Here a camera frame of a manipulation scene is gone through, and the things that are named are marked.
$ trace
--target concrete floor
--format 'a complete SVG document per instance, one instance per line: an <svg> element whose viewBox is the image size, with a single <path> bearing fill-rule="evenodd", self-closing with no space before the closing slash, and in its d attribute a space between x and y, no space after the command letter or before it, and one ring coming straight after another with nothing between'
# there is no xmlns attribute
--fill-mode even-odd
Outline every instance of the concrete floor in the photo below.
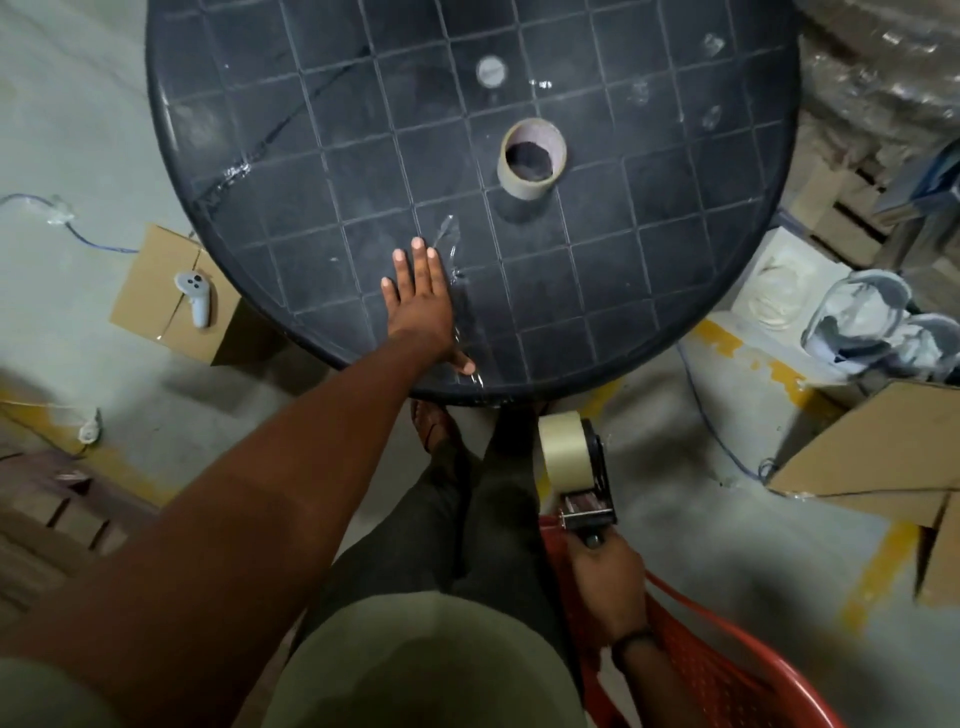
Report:
<svg viewBox="0 0 960 728"><path fill-rule="evenodd" d="M145 224L189 232L167 181L143 78L145 0L0 0L0 193L61 195L77 226L137 247ZM5 397L101 407L105 446L171 497L298 392L322 365L296 350L211 370L112 327L130 265L0 210L0 384ZM686 350L728 445L755 468L802 419L755 354L691 335ZM597 398L579 398L576 402ZM491 415L458 411L482 450ZM705 431L680 359L625 377L603 407L622 530L657 574L807 672L856 728L947 728L960 714L960 613L915 607L909 528L773 496ZM347 543L415 480L425 455L402 416Z"/></svg>

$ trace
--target leg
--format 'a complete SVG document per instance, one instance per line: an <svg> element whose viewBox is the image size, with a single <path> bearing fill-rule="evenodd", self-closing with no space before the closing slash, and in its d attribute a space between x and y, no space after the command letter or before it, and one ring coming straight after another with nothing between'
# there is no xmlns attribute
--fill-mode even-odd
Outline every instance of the leg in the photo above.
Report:
<svg viewBox="0 0 960 728"><path fill-rule="evenodd" d="M501 412L464 526L465 575L452 593L519 619L554 646L583 693L556 574L540 537L534 482L537 416Z"/></svg>
<svg viewBox="0 0 960 728"><path fill-rule="evenodd" d="M431 445L430 465L417 484L330 567L307 608L294 650L336 612L368 596L449 591L476 457L459 437Z"/></svg>

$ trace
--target wristband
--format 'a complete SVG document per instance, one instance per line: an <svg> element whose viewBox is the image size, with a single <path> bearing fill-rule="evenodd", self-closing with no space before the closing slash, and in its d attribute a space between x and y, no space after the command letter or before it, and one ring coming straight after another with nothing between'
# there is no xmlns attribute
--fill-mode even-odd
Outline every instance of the wristband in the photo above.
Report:
<svg viewBox="0 0 960 728"><path fill-rule="evenodd" d="M653 627L647 625L643 629L635 629L633 632L629 632L619 640L617 640L611 646L611 657L613 657L613 666L616 667L620 672L626 672L623 665L623 653L627 651L633 643L642 643L650 642L655 646L659 646L657 642L657 634L654 632Z"/></svg>

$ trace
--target hand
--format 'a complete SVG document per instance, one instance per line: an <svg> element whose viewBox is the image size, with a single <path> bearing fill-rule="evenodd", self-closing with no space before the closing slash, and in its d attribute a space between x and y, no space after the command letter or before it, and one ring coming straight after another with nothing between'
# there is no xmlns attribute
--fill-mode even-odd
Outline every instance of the hand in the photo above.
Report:
<svg viewBox="0 0 960 728"><path fill-rule="evenodd" d="M640 554L616 530L608 528L603 538L599 548L587 548L568 532L566 543L580 596L615 643L647 626L646 570Z"/></svg>
<svg viewBox="0 0 960 728"><path fill-rule="evenodd" d="M433 248L427 250L418 237L411 247L414 278L410 279L406 253L397 249L394 251L396 288L390 279L380 281L387 304L387 335L391 338L421 336L436 349L437 361L448 361L460 374L470 376L477 368L456 348L453 340L453 306L440 256Z"/></svg>

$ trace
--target masking tape roll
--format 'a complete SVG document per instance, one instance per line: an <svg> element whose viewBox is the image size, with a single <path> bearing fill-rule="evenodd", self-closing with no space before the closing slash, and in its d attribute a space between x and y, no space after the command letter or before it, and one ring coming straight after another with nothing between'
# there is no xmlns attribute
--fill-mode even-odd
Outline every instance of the masking tape roll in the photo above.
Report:
<svg viewBox="0 0 960 728"><path fill-rule="evenodd" d="M532 182L518 177L510 162L507 150L518 144L532 143L543 149L550 157L550 176L545 180ZM500 143L500 159L496 163L496 176L504 190L512 197L524 202L533 202L543 197L554 185L566 168L566 140L549 121L543 119L524 119L512 126Z"/></svg>
<svg viewBox="0 0 960 728"><path fill-rule="evenodd" d="M579 493L593 488L593 468L587 436L577 412L540 418L540 447L554 493Z"/></svg>

